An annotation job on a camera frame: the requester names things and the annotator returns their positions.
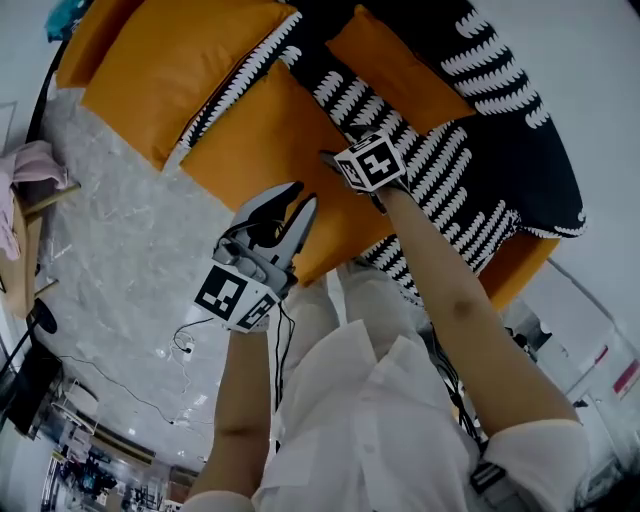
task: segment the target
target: black cable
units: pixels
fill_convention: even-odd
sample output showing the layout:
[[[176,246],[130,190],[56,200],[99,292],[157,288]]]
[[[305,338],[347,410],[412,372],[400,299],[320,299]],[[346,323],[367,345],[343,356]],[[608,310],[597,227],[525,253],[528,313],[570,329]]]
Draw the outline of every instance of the black cable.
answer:
[[[280,402],[282,401],[282,395],[284,393],[283,388],[284,388],[284,377],[283,377],[283,373],[284,373],[284,361],[287,358],[287,354],[289,353],[289,347],[291,346],[291,338],[293,337],[293,331],[296,328],[296,322],[289,316],[287,315],[287,313],[285,312],[284,308],[282,307],[282,302],[280,303],[280,319],[282,319],[282,315],[284,315],[286,317],[286,319],[289,321],[289,340],[287,341],[287,346],[284,349],[284,354],[282,355],[282,359],[280,360],[280,398],[278,401],[278,404],[280,404]]]
[[[177,338],[178,334],[188,327],[193,327],[194,325],[199,325],[199,324],[205,324],[207,322],[211,322],[211,320],[213,319],[214,318],[211,317],[211,318],[207,318],[206,320],[198,320],[197,322],[191,322],[190,324],[181,325],[176,329],[176,332],[173,333],[173,337],[171,338],[171,343],[173,343],[178,350],[181,350],[185,354],[188,354],[190,351],[187,349],[187,347],[181,347],[180,345],[178,345],[178,338]]]
[[[73,359],[74,361],[77,361],[78,363],[83,363],[83,364],[90,364],[91,366],[93,366],[100,375],[102,375],[105,379],[107,379],[109,382],[115,384],[116,386],[120,386],[122,389],[124,389],[127,393],[129,393],[133,398],[135,398],[138,402],[143,403],[148,405],[149,407],[153,407],[156,411],[158,411],[158,414],[160,414],[160,416],[162,417],[162,419],[164,421],[166,421],[167,423],[169,423],[169,425],[173,425],[173,421],[169,420],[166,418],[166,416],[162,413],[162,411],[160,410],[160,408],[157,405],[154,405],[150,402],[147,402],[146,400],[142,400],[141,398],[138,398],[127,386],[120,384],[118,381],[113,380],[111,377],[108,377],[100,368],[98,368],[98,366],[91,362],[91,361],[84,361],[82,359],[78,359],[77,357],[74,356],[56,356],[58,359],[64,359],[64,358],[69,358],[69,359]]]
[[[280,326],[282,325],[282,302],[280,303],[280,319],[278,320],[278,334],[276,337],[276,375],[273,381],[273,412],[278,410],[280,405]]]

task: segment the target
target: orange cushion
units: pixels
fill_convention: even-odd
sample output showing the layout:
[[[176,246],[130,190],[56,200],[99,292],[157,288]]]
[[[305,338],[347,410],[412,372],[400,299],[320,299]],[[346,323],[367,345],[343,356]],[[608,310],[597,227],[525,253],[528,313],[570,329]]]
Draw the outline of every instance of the orange cushion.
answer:
[[[323,164],[320,150],[348,146],[312,96],[277,61],[198,141],[183,169],[232,210],[265,189],[300,180],[318,195],[296,275],[308,284],[392,232],[366,196]]]
[[[500,311],[506,307],[540,269],[560,240],[516,233],[500,249],[480,274],[480,282]]]
[[[95,0],[64,51],[58,87],[86,87],[133,11],[144,0]]]
[[[227,76],[291,13],[230,0],[146,0],[87,87],[83,104],[157,169]]]
[[[327,46],[419,133],[475,113],[362,5]]]

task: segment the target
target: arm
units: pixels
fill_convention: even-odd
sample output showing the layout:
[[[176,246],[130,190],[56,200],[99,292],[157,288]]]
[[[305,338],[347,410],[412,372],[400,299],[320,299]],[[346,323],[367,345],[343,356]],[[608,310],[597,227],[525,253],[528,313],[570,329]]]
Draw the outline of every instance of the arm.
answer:
[[[577,421],[571,404],[508,336],[460,255],[408,194],[378,191],[438,333],[487,435],[544,419]]]
[[[216,403],[213,449],[189,497],[206,491],[255,493],[269,452],[271,402],[265,332],[231,332]]]

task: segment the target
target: wall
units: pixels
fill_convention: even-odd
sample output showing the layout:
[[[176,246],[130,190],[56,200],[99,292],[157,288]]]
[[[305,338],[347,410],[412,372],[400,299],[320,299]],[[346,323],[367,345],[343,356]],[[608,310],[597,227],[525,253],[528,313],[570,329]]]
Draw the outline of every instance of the wall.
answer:
[[[52,441],[22,437],[10,421],[0,432],[0,509],[39,512]]]
[[[0,105],[15,103],[6,150],[24,142],[33,108],[56,53],[45,23],[58,0],[0,0]],[[5,115],[0,115],[0,152]]]
[[[0,0],[0,154],[22,144],[40,88],[58,44],[47,42],[44,25],[57,0]],[[0,335],[11,350],[24,331],[0,311]],[[22,438],[7,422],[0,433],[0,508],[39,512],[53,443]]]
[[[589,216],[553,259],[640,347],[640,18],[626,0],[472,0],[542,95]]]

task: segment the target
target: gray floor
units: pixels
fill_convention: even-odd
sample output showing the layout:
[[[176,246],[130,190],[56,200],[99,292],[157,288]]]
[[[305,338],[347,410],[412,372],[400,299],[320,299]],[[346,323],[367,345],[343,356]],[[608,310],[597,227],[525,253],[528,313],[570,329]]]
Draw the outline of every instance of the gray floor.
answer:
[[[44,297],[59,331],[43,337],[57,355],[96,364],[164,416],[91,365],[65,357],[99,396],[102,423],[168,464],[199,470],[213,438],[228,333],[211,324],[190,328],[196,348],[184,372],[170,342],[198,318],[191,306],[201,284],[196,274],[232,214],[179,169],[180,154],[158,173],[79,106],[80,97],[56,92],[43,122],[43,137],[82,186],[48,212],[39,279],[60,280]],[[344,321],[335,275],[329,289]]]

